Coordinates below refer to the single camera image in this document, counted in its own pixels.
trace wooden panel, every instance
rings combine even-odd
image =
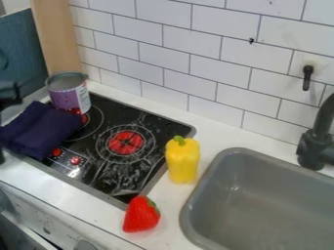
[[[82,71],[67,0],[31,0],[49,74]]]

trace pepper stem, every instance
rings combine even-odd
[[[185,138],[182,136],[175,136],[174,141],[179,142],[179,146],[184,146],[186,144]]]

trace red strawberry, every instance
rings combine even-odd
[[[126,210],[123,230],[135,232],[153,229],[160,219],[159,210],[149,198],[137,196],[132,199]]]

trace blue panel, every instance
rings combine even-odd
[[[0,89],[18,82],[25,97],[48,76],[31,9],[0,18]]]

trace purple can label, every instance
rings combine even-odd
[[[65,110],[79,108],[81,113],[86,113],[91,108],[86,82],[71,90],[54,91],[49,89],[49,94],[55,108]]]

